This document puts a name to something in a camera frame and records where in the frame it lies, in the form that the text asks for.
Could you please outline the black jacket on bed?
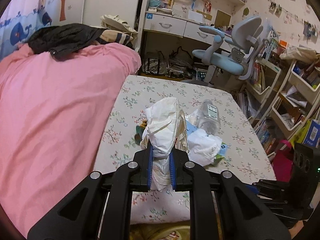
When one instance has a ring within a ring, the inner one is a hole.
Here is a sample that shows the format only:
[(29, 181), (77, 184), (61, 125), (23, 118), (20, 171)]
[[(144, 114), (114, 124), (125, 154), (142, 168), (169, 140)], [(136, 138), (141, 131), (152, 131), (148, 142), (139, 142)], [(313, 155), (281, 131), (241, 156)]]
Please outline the black jacket on bed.
[(49, 52), (54, 59), (61, 61), (90, 46), (104, 31), (104, 28), (80, 23), (45, 27), (31, 35), (28, 46), (34, 54)]

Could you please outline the green plush toy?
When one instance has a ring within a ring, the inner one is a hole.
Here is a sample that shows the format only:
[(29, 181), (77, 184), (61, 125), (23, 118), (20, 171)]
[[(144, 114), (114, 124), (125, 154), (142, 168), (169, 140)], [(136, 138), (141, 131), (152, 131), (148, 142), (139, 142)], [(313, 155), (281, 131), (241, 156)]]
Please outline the green plush toy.
[(140, 145), (140, 142), (142, 141), (142, 135), (144, 130), (145, 126), (136, 126), (136, 134), (134, 136), (134, 140), (137, 145)]

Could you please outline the striped beige pillow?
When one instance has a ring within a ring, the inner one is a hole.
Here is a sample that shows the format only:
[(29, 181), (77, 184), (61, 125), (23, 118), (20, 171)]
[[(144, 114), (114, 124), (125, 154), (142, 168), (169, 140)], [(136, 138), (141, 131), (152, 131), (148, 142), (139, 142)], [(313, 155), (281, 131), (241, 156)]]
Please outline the striped beige pillow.
[(133, 37), (121, 31), (106, 29), (95, 41), (98, 44), (118, 43), (133, 49)]

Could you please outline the white bookshelf cart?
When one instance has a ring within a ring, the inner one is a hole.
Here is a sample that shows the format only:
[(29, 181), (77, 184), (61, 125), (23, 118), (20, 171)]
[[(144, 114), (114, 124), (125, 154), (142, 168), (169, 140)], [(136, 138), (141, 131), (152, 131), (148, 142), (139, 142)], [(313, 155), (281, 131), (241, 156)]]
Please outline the white bookshelf cart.
[(319, 52), (289, 46), (270, 30), (237, 100), (266, 154), (281, 140), (301, 141), (319, 113)]

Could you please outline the floral white tablecloth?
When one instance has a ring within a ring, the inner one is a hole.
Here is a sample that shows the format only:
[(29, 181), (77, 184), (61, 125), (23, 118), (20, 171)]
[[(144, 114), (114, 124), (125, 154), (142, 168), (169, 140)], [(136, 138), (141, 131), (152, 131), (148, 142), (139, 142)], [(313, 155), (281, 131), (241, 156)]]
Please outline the floral white tablecloth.
[[(219, 122), (214, 134), (200, 130), (188, 141), (185, 117), (205, 100)], [(189, 220), (189, 193), (175, 192), (170, 183), (169, 153), (191, 154), (208, 171), (231, 171), (244, 183), (274, 180), (270, 161), (251, 124), (231, 94), (189, 83), (130, 75), (107, 121), (94, 168), (115, 171), (137, 151), (152, 145), (151, 190), (132, 196), (131, 223), (173, 223)]]

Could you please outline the pink bed blanket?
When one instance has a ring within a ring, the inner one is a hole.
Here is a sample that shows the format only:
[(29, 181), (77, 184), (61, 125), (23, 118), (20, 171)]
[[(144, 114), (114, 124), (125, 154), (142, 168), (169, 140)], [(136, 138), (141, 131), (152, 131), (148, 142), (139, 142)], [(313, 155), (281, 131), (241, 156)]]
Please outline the pink bed blanket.
[(1, 207), (22, 236), (92, 171), (115, 100), (140, 65), (117, 43), (64, 61), (24, 44), (1, 61)]

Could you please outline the white paper bag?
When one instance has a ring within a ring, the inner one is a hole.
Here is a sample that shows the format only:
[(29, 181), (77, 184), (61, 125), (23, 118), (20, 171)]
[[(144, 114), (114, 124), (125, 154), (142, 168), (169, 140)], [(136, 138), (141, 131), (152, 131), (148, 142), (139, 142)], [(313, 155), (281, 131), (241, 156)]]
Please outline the white paper bag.
[(175, 97), (157, 101), (145, 110), (148, 125), (140, 146), (153, 146), (153, 188), (163, 191), (170, 184), (169, 154), (173, 148), (189, 152), (185, 115)]

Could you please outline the beige tote bag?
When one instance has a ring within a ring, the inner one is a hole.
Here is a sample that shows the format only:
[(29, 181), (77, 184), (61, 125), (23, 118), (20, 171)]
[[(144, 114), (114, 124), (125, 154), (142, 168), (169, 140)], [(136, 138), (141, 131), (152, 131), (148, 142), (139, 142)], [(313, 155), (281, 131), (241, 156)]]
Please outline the beige tote bag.
[(138, 32), (133, 29), (125, 20), (122, 20), (118, 15), (103, 15), (100, 17), (101, 26), (110, 28), (113, 30), (121, 31), (129, 34), (138, 34)]

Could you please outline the yellow trash bin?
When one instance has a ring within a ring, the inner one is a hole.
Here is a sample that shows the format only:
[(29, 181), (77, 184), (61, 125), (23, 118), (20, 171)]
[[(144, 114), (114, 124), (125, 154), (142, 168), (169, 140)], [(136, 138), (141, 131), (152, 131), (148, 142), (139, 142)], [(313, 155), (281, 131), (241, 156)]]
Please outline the yellow trash bin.
[(130, 229), (129, 239), (190, 239), (190, 226), (160, 228), (140, 225)]

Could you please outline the blue snack bag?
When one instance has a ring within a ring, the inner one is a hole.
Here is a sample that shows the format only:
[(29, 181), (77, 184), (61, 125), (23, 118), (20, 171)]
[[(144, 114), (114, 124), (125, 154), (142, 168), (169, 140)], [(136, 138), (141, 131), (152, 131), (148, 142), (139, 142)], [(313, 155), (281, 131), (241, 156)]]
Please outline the blue snack bag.
[(303, 143), (315, 148), (319, 147), (320, 126), (319, 121), (312, 119)]

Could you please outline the white desk with drawers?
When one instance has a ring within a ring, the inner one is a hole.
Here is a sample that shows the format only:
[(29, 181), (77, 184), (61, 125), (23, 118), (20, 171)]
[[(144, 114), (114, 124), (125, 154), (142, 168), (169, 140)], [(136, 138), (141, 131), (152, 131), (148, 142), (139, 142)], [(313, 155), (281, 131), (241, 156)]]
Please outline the white desk with drawers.
[(245, 0), (145, 0), (139, 22), (139, 52), (142, 70), (151, 71), (147, 64), (152, 59), (167, 61), (171, 52), (184, 49), (206, 49), (213, 34), (199, 29), (213, 25), (226, 29), (235, 24), (232, 16), (245, 5)]

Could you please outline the white tissue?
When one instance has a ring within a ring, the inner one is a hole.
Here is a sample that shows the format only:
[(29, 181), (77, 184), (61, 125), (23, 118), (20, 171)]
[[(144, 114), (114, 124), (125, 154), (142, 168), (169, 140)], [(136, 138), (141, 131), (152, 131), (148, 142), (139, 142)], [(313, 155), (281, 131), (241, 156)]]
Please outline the white tissue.
[(201, 166), (207, 166), (214, 162), (215, 157), (220, 152), (222, 139), (207, 134), (205, 130), (199, 128), (188, 135), (187, 143), (189, 160)]

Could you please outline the blue milk carton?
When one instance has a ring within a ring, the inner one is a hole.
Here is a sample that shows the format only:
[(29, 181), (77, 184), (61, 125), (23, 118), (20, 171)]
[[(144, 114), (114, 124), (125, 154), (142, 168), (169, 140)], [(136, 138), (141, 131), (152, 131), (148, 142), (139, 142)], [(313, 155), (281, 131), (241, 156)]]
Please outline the blue milk carton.
[(220, 137), (207, 134), (204, 129), (197, 128), (188, 121), (186, 125), (190, 161), (205, 167), (216, 166), (225, 158), (228, 145)]

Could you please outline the clear plastic bottle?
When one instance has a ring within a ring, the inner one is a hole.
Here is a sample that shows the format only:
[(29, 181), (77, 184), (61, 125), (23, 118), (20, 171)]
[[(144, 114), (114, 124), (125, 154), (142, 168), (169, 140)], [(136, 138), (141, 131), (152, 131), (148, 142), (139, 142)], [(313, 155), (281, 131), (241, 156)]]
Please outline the clear plastic bottle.
[(207, 134), (216, 135), (220, 129), (219, 110), (212, 101), (206, 99), (198, 109), (195, 126)]

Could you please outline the blue grey desk chair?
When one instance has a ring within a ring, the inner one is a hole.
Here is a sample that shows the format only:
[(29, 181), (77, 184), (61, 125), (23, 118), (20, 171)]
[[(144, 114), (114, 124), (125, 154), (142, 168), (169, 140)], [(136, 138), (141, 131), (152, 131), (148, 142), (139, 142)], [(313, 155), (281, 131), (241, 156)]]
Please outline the blue grey desk chair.
[(208, 81), (184, 80), (184, 83), (213, 87), (219, 70), (241, 81), (251, 77), (255, 59), (267, 41), (260, 36), (264, 30), (260, 16), (252, 16), (236, 24), (230, 37), (210, 26), (200, 26), (199, 30), (212, 34), (213, 42), (206, 50), (193, 50), (193, 56), (205, 66), (215, 69), (212, 75), (206, 74)]

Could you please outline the magenta bag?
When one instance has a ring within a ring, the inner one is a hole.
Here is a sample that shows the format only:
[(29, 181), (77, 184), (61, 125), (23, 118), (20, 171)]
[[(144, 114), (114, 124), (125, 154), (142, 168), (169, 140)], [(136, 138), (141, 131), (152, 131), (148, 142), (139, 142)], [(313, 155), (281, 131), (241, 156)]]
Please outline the magenta bag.
[(276, 150), (276, 155), (272, 160), (272, 167), (277, 181), (289, 182), (291, 178), (294, 148), (287, 140), (281, 140), (280, 146), (283, 150)]

